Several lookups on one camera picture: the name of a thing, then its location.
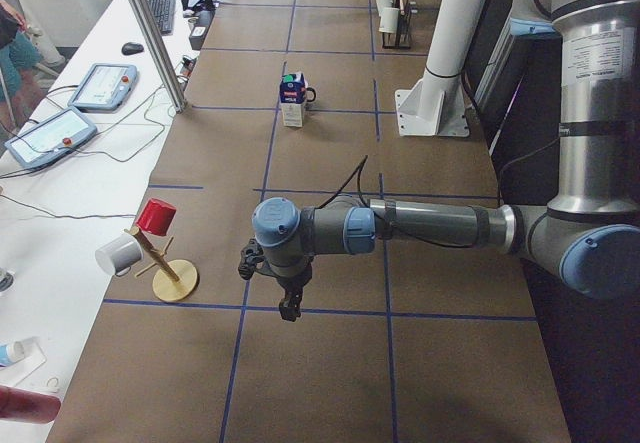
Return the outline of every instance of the white desk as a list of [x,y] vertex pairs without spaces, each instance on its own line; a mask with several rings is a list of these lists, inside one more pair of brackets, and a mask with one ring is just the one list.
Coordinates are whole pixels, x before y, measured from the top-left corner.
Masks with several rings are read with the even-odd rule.
[[[182,55],[195,56],[196,52],[189,46],[189,29],[179,11],[179,0],[176,8],[173,34],[163,39],[172,63],[178,67]],[[139,80],[123,107],[116,113],[89,115],[99,132],[134,110],[161,85],[148,51],[121,54],[120,48],[127,41],[146,47],[128,1],[114,0],[53,86],[77,85],[96,62],[136,65]],[[52,99],[66,107],[71,95],[72,91],[54,92]],[[105,151],[121,159],[129,157],[162,128],[144,118],[149,106],[150,101],[144,103],[82,149]],[[41,121],[58,111],[43,100],[33,118]],[[164,125],[165,130],[133,159],[118,163],[104,155],[66,156],[39,173],[0,180],[4,194],[58,215],[135,214],[173,113],[169,98],[160,90],[147,117]],[[0,159],[0,174],[18,169],[6,152]],[[94,251],[132,223],[133,217],[55,219],[0,198],[0,266],[15,273],[13,286],[0,295],[0,344],[35,337],[47,358],[17,385],[19,388],[42,391],[50,379],[57,378],[56,396],[64,397],[110,281],[95,263]],[[0,441],[41,442],[51,426],[0,421]]]

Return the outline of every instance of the black cable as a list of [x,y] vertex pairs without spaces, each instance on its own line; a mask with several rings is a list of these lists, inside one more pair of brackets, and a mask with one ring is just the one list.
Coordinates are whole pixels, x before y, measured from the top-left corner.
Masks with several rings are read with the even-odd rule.
[[506,173],[506,171],[511,168],[513,165],[515,165],[516,163],[520,163],[528,158],[531,158],[532,156],[537,155],[538,153],[551,148],[553,145],[555,145],[557,142],[560,141],[560,137],[555,138],[553,141],[550,141],[549,143],[547,143],[544,146],[541,146],[540,148],[538,148],[537,150],[533,150],[529,153],[527,153],[526,155],[522,155],[519,156],[518,158],[514,158],[513,160],[505,163],[502,168],[500,168],[500,172],[498,173],[498,194],[497,194],[497,202],[498,202],[498,206],[500,206],[502,204],[502,178],[504,177],[504,174]]
[[480,121],[480,124],[483,128],[486,128],[487,124],[498,125],[502,123],[502,121],[504,121],[504,119],[507,117],[506,114],[504,118],[499,122],[488,120],[487,117],[484,115],[483,111],[480,109],[480,105],[478,105],[478,102],[476,101],[473,95],[473,91],[471,91],[471,86],[469,85],[469,73],[467,72],[466,68],[462,71],[460,82],[462,83],[462,90],[464,91],[464,94],[467,95],[467,98],[469,98],[469,101],[471,102],[471,106],[473,107],[473,111],[475,111],[476,116],[478,117],[478,120]]
[[38,208],[37,206],[33,206],[33,205],[28,205],[27,203],[23,203],[21,201],[18,200],[14,200],[13,198],[9,198],[6,195],[0,194],[0,197],[9,200],[17,205],[20,206],[24,206],[25,208],[31,208],[32,210],[36,210],[39,211],[40,213],[44,213],[52,218],[57,218],[57,219],[72,219],[72,220],[87,220],[89,218],[135,218],[136,215],[133,214],[121,214],[121,215],[82,215],[82,216],[76,216],[76,215],[56,215],[55,213],[51,213],[50,211],[47,210],[43,210],[42,208]]
[[342,190],[344,190],[345,187],[351,182],[351,180],[353,180],[353,177],[356,176],[358,172],[362,172],[362,169],[364,168],[364,165],[367,162],[368,158],[369,158],[369,155],[365,155],[365,157],[362,159],[362,161],[360,161],[360,163],[358,163],[358,166],[356,166],[355,170],[353,170],[351,175],[349,175],[349,178],[347,178],[347,180],[342,184],[342,186],[340,186],[340,188],[338,188],[338,190],[336,190],[333,193],[333,195],[331,195],[324,203],[322,203],[317,208],[322,209],[325,206],[327,206],[329,203],[331,203],[333,200],[335,200],[338,197],[338,195],[342,193]]
[[[96,136],[97,136],[97,135],[103,135],[103,134],[105,134],[105,133],[107,133],[107,132],[111,131],[112,129],[114,129],[117,125],[119,125],[119,124],[120,124],[120,123],[122,123],[125,119],[127,119],[129,116],[131,116],[133,113],[135,113],[136,111],[138,111],[138,110],[139,110],[139,109],[140,109],[140,108],[141,108],[141,107],[142,107],[146,102],[148,102],[149,100],[151,100],[151,102],[153,103],[153,100],[154,100],[154,99],[155,99],[155,97],[157,96],[158,91],[160,91],[160,89],[162,89],[162,87],[163,87],[163,86],[161,85],[161,86],[159,86],[158,88],[156,88],[156,89],[153,91],[153,93],[151,93],[147,98],[145,98],[145,99],[144,99],[144,100],[143,100],[143,101],[142,101],[138,106],[136,106],[133,110],[131,110],[129,113],[127,113],[127,114],[126,114],[126,115],[124,115],[122,118],[120,118],[120,120],[116,121],[113,125],[111,125],[111,126],[110,126],[109,128],[107,128],[106,130],[96,133]],[[132,155],[130,155],[129,157],[127,157],[127,158],[117,158],[117,157],[115,157],[115,156],[113,156],[113,155],[111,155],[111,154],[107,153],[106,151],[83,151],[83,150],[80,150],[80,149],[77,149],[77,148],[70,148],[70,151],[71,151],[71,152],[73,152],[73,153],[78,153],[78,154],[82,154],[82,155],[89,155],[89,156],[90,156],[90,155],[105,155],[105,156],[107,156],[108,158],[111,158],[112,160],[114,160],[114,161],[116,161],[116,162],[118,162],[118,163],[126,163],[126,162],[128,162],[128,161],[132,160],[134,157],[136,157],[138,154],[140,154],[144,149],[146,149],[149,145],[151,145],[154,141],[156,141],[156,140],[160,137],[160,135],[162,135],[162,133],[164,133],[164,131],[165,131],[165,129],[166,129],[166,126],[165,126],[164,124],[160,123],[159,121],[152,120],[151,118],[149,118],[149,117],[147,116],[147,113],[148,113],[148,111],[151,109],[151,107],[152,107],[152,106],[151,106],[151,104],[150,104],[150,105],[149,105],[149,108],[147,108],[147,109],[145,110],[145,113],[144,113],[144,116],[143,116],[143,117],[144,117],[144,119],[145,119],[145,120],[150,121],[151,123],[154,123],[154,124],[156,124],[156,125],[161,126],[161,129],[160,129],[160,131],[158,131],[158,133],[156,133],[156,134],[155,134],[155,135],[154,135],[154,136],[153,136],[149,141],[147,141],[144,145],[142,145],[138,150],[136,150],[136,151],[135,151]],[[33,118],[29,118],[27,121],[25,121],[25,123],[28,123],[28,122],[30,122],[30,121],[31,121],[31,122],[33,122],[33,123],[35,123],[36,125],[39,125],[39,124],[40,124],[40,122],[39,122],[39,121],[34,120]],[[14,132],[12,132],[12,131],[10,131],[10,130],[8,130],[8,129],[4,126],[4,124],[2,124],[2,126],[3,126],[3,128],[5,129],[5,131],[7,131],[7,133],[10,133],[10,134],[11,134],[11,135],[13,135],[14,137],[17,137],[18,139],[20,139],[20,140],[21,140],[22,142],[24,142],[24,143],[25,143],[25,144],[26,144],[26,145],[27,145],[27,146],[28,146],[32,151],[35,151],[35,152],[37,152],[37,153],[42,153],[42,154],[51,153],[52,151],[54,151],[54,150],[46,150],[46,151],[40,151],[40,150],[37,150],[37,149],[35,149],[33,146],[31,146],[31,145],[29,144],[29,142],[28,142],[28,141],[26,141],[24,138],[22,138],[22,136],[21,136],[21,135],[19,135],[19,134],[17,134],[17,133],[14,133]],[[44,170],[45,168],[48,168],[49,166],[51,166],[51,165],[55,164],[56,162],[57,162],[57,161],[53,161],[53,162],[51,162],[51,163],[49,163],[49,164],[47,164],[47,165],[42,165],[42,166],[39,166],[39,167],[37,167],[37,168],[31,168],[31,169],[29,169],[29,170],[21,169],[21,170],[17,170],[17,171],[14,171],[14,172],[6,173],[6,174],[4,174],[4,175],[0,175],[0,179],[16,178],[16,177],[19,177],[19,176],[27,176],[27,175],[31,175],[31,174],[33,174],[33,173],[37,173],[37,172],[39,172],[39,171],[42,171],[42,170]]]
[[[364,163],[366,162],[365,160],[363,160],[361,165],[358,165],[358,168],[356,168],[356,171],[357,171],[356,184],[357,184],[357,188],[358,188],[358,198],[360,199],[360,202],[364,205],[365,208],[371,209],[371,206],[369,205],[369,203],[367,203],[367,201],[364,199],[364,195],[362,193],[362,187],[361,187],[361,176],[362,176],[362,170],[364,169]],[[375,211],[373,212],[373,216],[375,218],[379,219],[380,221],[382,221],[383,223],[388,224],[389,226],[391,226],[392,229],[395,229],[399,233],[402,233],[403,235],[406,235],[406,236],[408,236],[410,238],[413,238],[415,240],[421,241],[423,243],[428,243],[430,245],[439,246],[440,248],[450,248],[450,249],[473,248],[473,245],[449,245],[449,244],[446,244],[446,243],[439,243],[437,241],[427,240],[425,238],[422,238],[421,236],[414,235],[414,234],[408,232],[407,230],[404,230],[403,228],[400,228],[394,222],[391,222],[391,223],[386,222],[384,220],[384,218],[382,218],[380,215],[378,215]]]
[[55,93],[58,92],[60,90],[70,90],[70,89],[76,89],[78,88],[78,85],[64,85],[64,86],[59,86],[57,88],[51,88],[47,91],[47,95],[50,95],[51,93]]

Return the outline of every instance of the white cup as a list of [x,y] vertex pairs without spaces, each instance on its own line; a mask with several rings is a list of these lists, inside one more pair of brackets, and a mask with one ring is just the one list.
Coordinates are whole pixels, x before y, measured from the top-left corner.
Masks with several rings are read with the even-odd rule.
[[376,6],[378,7],[378,16],[382,16],[382,10],[391,8],[393,6],[393,0],[376,0]]
[[193,31],[193,29],[196,27],[196,24],[198,23],[198,17],[197,16],[193,16],[191,18],[189,18],[187,20],[187,24],[189,25],[189,31]]
[[142,248],[129,233],[123,233],[110,243],[96,250],[96,261],[109,275],[122,276],[131,265],[142,260]]
[[398,31],[398,16],[400,8],[385,8],[380,17],[380,33],[395,33]]

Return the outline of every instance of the table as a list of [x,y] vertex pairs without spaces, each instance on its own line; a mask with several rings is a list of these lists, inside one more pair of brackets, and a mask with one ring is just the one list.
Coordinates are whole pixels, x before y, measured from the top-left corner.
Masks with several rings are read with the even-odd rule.
[[[176,67],[183,55],[197,55],[188,35],[186,20],[176,14],[173,33],[163,38]],[[156,91],[161,80],[149,52],[124,56],[120,48],[127,41],[144,42],[128,1],[113,0],[53,88],[77,85],[95,62],[135,65],[139,80],[125,104],[114,113],[89,114],[99,132],[122,121],[82,150],[119,159],[141,151],[124,163],[101,154],[75,154],[44,171],[0,182],[4,195],[57,215],[129,215],[55,219],[0,199],[0,266],[15,272],[13,286],[0,296],[0,341],[35,337],[47,358],[19,388],[44,391],[47,382],[57,382],[54,394],[64,398],[110,279],[93,253],[131,226],[173,120],[169,98],[164,90]],[[71,94],[53,91],[51,99],[65,107]],[[58,111],[43,100],[32,116],[41,121]],[[0,173],[17,169],[6,152]],[[40,442],[50,428],[0,421],[0,440]]]
[[[400,53],[373,0],[224,0],[144,197],[178,208],[171,252],[199,287],[167,305],[150,274],[111,282],[48,441],[569,441],[517,260],[411,241],[318,257],[296,323],[273,280],[236,273],[259,201],[319,204],[363,154],[368,196],[494,204],[478,125],[397,132],[438,2],[417,0]],[[296,70],[318,92],[302,129],[279,117]]]

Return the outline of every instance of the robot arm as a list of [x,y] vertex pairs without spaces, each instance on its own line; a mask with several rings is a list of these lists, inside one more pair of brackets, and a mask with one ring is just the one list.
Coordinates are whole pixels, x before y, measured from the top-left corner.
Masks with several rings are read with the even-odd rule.
[[632,225],[640,205],[628,193],[639,117],[640,0],[514,0],[512,16],[529,34],[541,24],[563,37],[558,195],[546,207],[498,209],[339,197],[298,210],[284,198],[267,200],[253,215],[256,236],[239,271],[245,279],[254,272],[277,279],[284,319],[300,316],[316,255],[371,252],[376,238],[494,246],[592,298],[640,287],[640,228]]

